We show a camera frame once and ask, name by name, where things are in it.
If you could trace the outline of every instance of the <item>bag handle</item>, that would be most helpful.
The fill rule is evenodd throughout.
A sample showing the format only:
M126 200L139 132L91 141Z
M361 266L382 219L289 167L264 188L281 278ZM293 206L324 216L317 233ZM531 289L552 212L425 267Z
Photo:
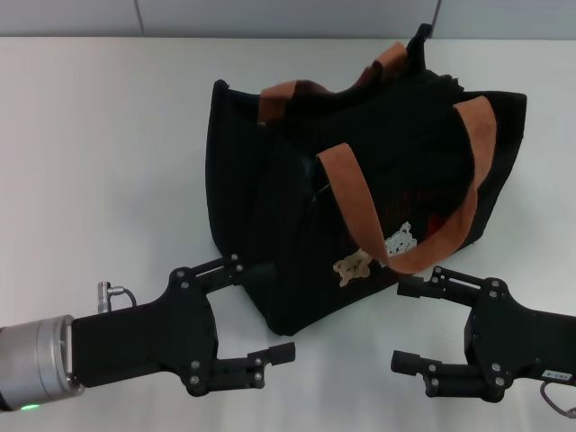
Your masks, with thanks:
M406 62L407 51L399 42L394 43L383 52L372 65L366 67L362 75L347 89L357 88L369 82L382 69L382 81L397 76ZM258 121L272 122L284 118L286 105L294 95L336 95L323 85L310 80L294 80L265 88L258 100Z
M352 149L342 143L318 154L342 217L355 243L368 255L405 275L419 273L452 255L464 242L476 213L478 187L488 175L496 147L496 117L484 96L457 103L474 158L474 177L462 203L444 225L412 249L389 256L374 201Z

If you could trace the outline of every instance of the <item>black fabric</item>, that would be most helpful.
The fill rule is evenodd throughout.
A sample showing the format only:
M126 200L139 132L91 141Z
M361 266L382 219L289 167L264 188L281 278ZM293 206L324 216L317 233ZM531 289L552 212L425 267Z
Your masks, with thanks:
M373 261L370 277L340 287L334 264L355 253L316 155L346 142L373 196L386 238L409 224L419 243L462 202L473 155L454 105L484 95L495 113L492 168L462 247L483 233L518 154L527 99L522 94L465 92L451 76L426 70L421 27L406 67L383 82L381 70L340 94L302 91L285 118L257 123L258 96L214 85L206 190L211 231L223 255L246 266L272 263L276 278L245 289L269 328L292 335L326 315L395 284L399 275Z
M0 333L2 332L2 330L4 330L5 328L2 327L0 328ZM0 391L0 413L3 411L14 411L12 408L10 408L10 406L6 403L6 400L4 399L4 396L2 396L2 392Z

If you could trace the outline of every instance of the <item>white sticker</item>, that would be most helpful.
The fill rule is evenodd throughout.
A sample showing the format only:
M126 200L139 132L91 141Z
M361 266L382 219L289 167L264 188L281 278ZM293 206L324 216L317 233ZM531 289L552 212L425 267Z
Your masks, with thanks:
M544 378L552 378L553 380L569 381L572 378L571 373L563 373L556 371L544 371L542 374Z

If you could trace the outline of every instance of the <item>white lace patch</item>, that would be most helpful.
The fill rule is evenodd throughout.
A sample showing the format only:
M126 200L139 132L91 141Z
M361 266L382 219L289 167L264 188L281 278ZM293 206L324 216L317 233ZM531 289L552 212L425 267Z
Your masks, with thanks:
M398 231L386 239L386 251L390 257L408 252L418 244L412 237L410 228L412 228L410 223L404 222Z
M410 233L411 225L405 222L400 229L386 239L386 250L390 257L401 254L414 248L418 242ZM340 275L340 286L346 286L352 279L358 277L368 277L372 257L366 254L362 249L358 249L354 254L337 261L332 268Z

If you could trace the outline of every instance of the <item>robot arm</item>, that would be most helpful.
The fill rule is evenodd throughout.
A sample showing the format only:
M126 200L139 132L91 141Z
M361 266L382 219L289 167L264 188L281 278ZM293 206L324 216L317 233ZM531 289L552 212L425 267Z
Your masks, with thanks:
M573 386L576 318L517 303L500 279L479 279L436 267L429 281L407 277L398 295L431 297L471 308L464 327L468 364L442 364L395 351L391 369L421 374L429 397L470 397L499 402L517 378ZM571 410L563 414L570 417Z
M294 344L244 358L218 359L218 336L206 294L274 274L263 265L246 270L238 258L182 267L150 304L110 311L114 291L100 283L99 313L45 319L0 330L0 411L79 396L85 387L137 376L177 374L193 396L264 387L265 366L292 362Z

